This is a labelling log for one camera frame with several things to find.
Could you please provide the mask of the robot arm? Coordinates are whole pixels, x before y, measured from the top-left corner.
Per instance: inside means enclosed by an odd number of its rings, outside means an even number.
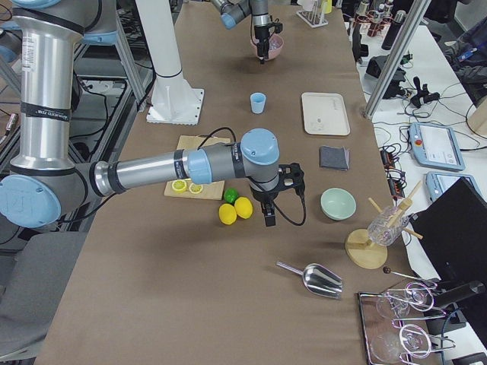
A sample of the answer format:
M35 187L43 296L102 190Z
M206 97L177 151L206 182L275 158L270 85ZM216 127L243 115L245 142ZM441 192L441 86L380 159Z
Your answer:
M10 222L42 227L96 197L188 178L197 184L248 178L262 207L272 207L271 199L284 186L279 146L267 129L251 130L240 142L179 149L156 157L112 163L71 160L70 137L96 135L96 142L102 142L110 124L106 108L104 124L81 119L91 123L70 134L75 45L114 45L123 39L116 1L11 2L14 22L22 33L22 75L20 150L10 161L11 174L1 180L1 214ZM227 29L251 16L263 63L269 29L278 33L282 28L270 16L267 1L212 2ZM155 76L148 121L195 125L204 90L191 88L183 76L169 1L135 1L135 6Z
M261 64L269 59L269 43L271 30L274 33L281 33L283 29L279 19L273 19L269 13L269 6L266 0L241 0L237 3L225 0L211 0L211 3L219 11L221 22L226 29L236 27L243 19L251 16L257 57Z

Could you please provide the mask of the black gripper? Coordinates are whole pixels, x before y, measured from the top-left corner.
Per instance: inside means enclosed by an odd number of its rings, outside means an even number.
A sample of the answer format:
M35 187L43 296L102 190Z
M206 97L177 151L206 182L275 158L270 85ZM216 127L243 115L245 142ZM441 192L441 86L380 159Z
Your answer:
M260 191L258 188L250 187L252 196L260 202L261 211L264 216L265 225L267 227L275 226L275 206L274 199L278 197L279 190L272 189L270 191Z
M269 23L264 25L254 25L254 35L257 39L256 50L259 62L264 64L266 61L266 44L271 37L271 32L281 33L283 29L282 23Z

